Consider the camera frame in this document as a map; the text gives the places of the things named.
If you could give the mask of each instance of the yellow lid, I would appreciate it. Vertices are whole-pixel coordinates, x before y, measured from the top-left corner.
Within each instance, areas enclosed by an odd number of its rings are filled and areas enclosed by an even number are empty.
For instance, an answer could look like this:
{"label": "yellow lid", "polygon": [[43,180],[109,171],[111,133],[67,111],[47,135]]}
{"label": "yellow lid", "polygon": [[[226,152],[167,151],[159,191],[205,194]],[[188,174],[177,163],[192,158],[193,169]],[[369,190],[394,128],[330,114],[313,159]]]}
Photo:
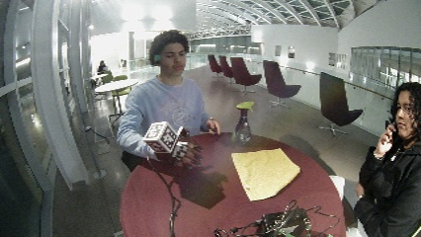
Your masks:
{"label": "yellow lid", "polygon": [[241,102],[237,104],[237,109],[240,109],[240,110],[246,109],[246,110],[253,111],[253,109],[252,109],[253,105],[254,105],[254,102]]}

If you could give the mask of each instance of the bracelet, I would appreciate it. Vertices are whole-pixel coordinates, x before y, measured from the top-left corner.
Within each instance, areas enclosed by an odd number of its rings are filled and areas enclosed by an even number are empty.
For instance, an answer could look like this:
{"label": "bracelet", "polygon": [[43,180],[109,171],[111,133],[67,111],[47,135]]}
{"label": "bracelet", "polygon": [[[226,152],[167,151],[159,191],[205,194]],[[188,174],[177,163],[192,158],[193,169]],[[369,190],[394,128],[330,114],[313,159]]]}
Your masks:
{"label": "bracelet", "polygon": [[376,150],[373,151],[372,155],[373,155],[373,158],[376,158],[377,160],[382,160],[382,158],[384,158],[384,155],[380,156],[380,155],[376,153]]}

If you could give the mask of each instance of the shiny floor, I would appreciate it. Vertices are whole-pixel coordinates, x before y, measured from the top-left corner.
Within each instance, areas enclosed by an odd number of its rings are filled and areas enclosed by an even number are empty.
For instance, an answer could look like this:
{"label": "shiny floor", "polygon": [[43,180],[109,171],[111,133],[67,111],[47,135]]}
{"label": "shiny floor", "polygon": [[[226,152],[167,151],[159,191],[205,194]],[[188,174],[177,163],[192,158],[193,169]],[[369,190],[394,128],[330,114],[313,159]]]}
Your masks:
{"label": "shiny floor", "polygon": [[[208,113],[222,124],[222,131],[230,132],[238,121],[236,105],[254,101],[249,113],[252,133],[278,140],[308,154],[325,168],[350,181],[358,178],[368,148],[376,144],[374,135],[354,125],[341,127],[349,134],[333,137],[329,122],[320,111],[294,100],[285,100],[289,108],[270,107],[274,97],[264,87],[252,86],[254,93],[241,93],[244,87],[229,83],[229,79],[216,77],[209,66],[202,66],[184,74],[196,79],[202,90]],[[155,76],[153,73],[136,75],[140,81]],[[73,129],[80,154],[89,171],[89,183],[77,184],[71,191],[60,174],[56,176],[53,192],[53,236],[56,237],[120,237],[124,236],[120,224],[120,196],[131,175],[120,161],[121,149],[116,145],[115,134],[119,121],[112,125],[108,115],[113,113],[112,98],[89,102],[89,113],[75,123]]]}

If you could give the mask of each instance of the woman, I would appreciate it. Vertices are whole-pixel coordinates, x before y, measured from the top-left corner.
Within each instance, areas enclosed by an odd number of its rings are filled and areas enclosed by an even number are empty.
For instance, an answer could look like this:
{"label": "woman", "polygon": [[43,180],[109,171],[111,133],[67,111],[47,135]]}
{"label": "woman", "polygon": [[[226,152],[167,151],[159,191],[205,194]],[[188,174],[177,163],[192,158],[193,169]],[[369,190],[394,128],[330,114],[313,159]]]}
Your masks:
{"label": "woman", "polygon": [[[186,52],[188,39],[178,31],[163,32],[152,42],[149,60],[153,66],[159,66],[160,74],[135,86],[117,132],[117,142],[127,152],[123,161],[131,171],[144,159],[137,157],[159,159],[144,142],[152,123],[167,121],[174,130],[182,126],[189,135],[200,131],[221,132],[220,123],[205,111],[196,82],[182,76]],[[192,152],[193,146],[188,148],[190,150],[186,150],[180,165],[196,166],[200,160]]]}
{"label": "woman", "polygon": [[368,236],[412,236],[421,225],[421,84],[397,88],[390,115],[357,184],[354,211]]}
{"label": "woman", "polygon": [[108,66],[105,65],[104,60],[100,61],[100,65],[97,66],[97,74],[103,74],[105,71],[108,71]]}

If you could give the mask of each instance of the yellow paper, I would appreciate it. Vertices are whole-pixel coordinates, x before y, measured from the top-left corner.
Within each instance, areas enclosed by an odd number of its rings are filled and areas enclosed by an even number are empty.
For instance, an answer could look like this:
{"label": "yellow paper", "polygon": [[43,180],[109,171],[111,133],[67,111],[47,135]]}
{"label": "yellow paper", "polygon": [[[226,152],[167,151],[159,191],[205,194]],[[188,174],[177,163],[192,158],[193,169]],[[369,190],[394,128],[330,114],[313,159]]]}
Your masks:
{"label": "yellow paper", "polygon": [[300,173],[281,149],[233,153],[232,157],[249,200],[273,197]]}

